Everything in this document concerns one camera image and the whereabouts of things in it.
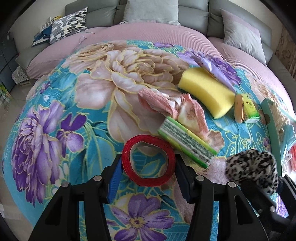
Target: floral blanket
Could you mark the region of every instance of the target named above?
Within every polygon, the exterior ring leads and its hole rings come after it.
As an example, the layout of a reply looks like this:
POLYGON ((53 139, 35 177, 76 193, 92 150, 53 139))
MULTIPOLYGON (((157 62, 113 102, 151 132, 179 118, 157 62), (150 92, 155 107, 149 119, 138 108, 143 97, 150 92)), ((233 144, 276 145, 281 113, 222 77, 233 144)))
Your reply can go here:
MULTIPOLYGON (((131 137, 157 136, 165 117, 143 108, 137 93, 154 88, 170 97, 179 94, 175 85, 184 70, 196 65, 196 54, 162 43, 99 43, 79 50, 39 79, 11 130, 2 159, 5 181, 25 217, 35 225, 63 180, 75 185, 101 174, 131 137)), ((204 108, 208 128, 219 133, 223 146, 208 169, 185 161, 211 181, 225 184, 228 156, 251 148, 270 150, 260 102, 268 97, 285 105, 248 73, 209 58, 229 76, 237 92, 250 94, 261 115, 255 124, 237 124, 233 110, 214 120, 204 108)), ((142 177, 156 177, 163 170, 159 153, 137 150, 133 157, 142 177)), ((276 195, 273 199, 280 202, 276 195)), ((83 205, 79 208, 81 239, 86 240, 83 205)), ((113 240, 175 241, 185 240, 193 206, 182 198, 174 176, 151 188, 137 186, 123 174, 115 201, 104 210, 113 240)), ((215 202, 212 240, 217 226, 215 202)))

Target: leopard print fabric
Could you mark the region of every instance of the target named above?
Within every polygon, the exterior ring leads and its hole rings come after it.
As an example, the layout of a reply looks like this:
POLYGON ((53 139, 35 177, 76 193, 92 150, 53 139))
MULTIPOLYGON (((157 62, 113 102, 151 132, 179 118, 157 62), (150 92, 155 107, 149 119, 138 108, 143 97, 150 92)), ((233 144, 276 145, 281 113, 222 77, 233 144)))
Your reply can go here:
POLYGON ((230 156, 226 160, 225 174, 237 185, 251 179, 269 195, 274 194, 279 185, 276 160, 267 151, 260 153, 251 149, 230 156))

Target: yellow sponge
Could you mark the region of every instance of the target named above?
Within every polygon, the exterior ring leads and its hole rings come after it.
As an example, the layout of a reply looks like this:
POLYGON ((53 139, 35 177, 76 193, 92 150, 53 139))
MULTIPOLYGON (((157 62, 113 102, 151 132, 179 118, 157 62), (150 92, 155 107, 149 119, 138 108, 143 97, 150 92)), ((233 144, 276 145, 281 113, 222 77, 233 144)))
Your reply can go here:
POLYGON ((234 104, 235 94, 203 68, 186 70, 178 87, 198 98, 215 119, 224 116, 234 104))

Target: red ribbon roll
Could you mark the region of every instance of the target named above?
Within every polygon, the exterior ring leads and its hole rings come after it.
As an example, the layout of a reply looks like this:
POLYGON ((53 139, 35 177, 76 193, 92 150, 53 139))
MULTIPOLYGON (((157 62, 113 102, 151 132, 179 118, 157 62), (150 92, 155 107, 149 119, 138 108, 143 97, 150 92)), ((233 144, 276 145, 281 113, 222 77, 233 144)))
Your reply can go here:
POLYGON ((126 174, 139 186, 157 187, 166 183, 174 174, 176 166, 175 153, 171 145, 159 138, 149 135, 138 135, 127 141, 122 151, 122 166, 126 174), (150 145, 161 148, 166 153, 167 169, 164 175, 158 178, 141 178, 132 168, 131 155, 135 148, 140 145, 140 142, 145 142, 150 145))

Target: tiled floor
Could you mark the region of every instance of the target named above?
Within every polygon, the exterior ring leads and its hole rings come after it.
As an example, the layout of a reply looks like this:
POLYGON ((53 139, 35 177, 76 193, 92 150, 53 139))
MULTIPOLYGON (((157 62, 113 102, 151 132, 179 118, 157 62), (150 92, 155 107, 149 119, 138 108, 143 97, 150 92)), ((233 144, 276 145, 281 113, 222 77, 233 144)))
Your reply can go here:
MULTIPOLYGON (((13 123, 26 103, 26 96, 31 87, 32 84, 16 85, 10 93, 12 99, 9 102, 8 106, 5 109, 0 107, 0 157, 2 157, 6 145, 6 140, 13 126, 13 123)), ((21 214, 21 212, 15 205, 5 184, 5 181, 1 176, 0 202, 4 206, 4 214, 6 215, 6 217, 8 217, 5 220, 12 232, 19 239, 19 241, 27 241, 33 229, 32 225, 21 214)))

